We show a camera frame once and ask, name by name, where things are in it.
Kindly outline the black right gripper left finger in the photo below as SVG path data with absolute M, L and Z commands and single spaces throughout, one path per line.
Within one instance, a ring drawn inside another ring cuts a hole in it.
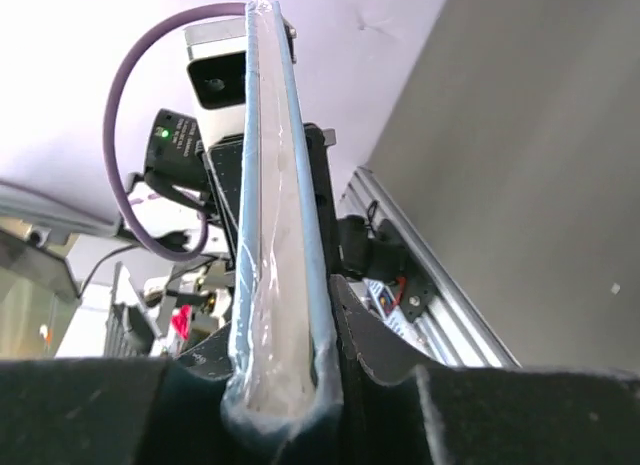
M 2 362 L 2 463 L 232 463 L 219 409 L 228 338 L 223 328 L 176 360 Z

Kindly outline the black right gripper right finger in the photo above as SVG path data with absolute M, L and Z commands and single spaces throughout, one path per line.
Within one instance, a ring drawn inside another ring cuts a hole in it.
M 344 464 L 635 464 L 639 379 L 437 363 L 329 281 L 345 396 Z

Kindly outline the light blue thin book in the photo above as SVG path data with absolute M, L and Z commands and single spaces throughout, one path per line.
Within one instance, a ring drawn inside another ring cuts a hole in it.
M 326 464 L 343 408 L 310 159 L 280 6 L 246 8 L 246 117 L 223 420 L 258 464 Z

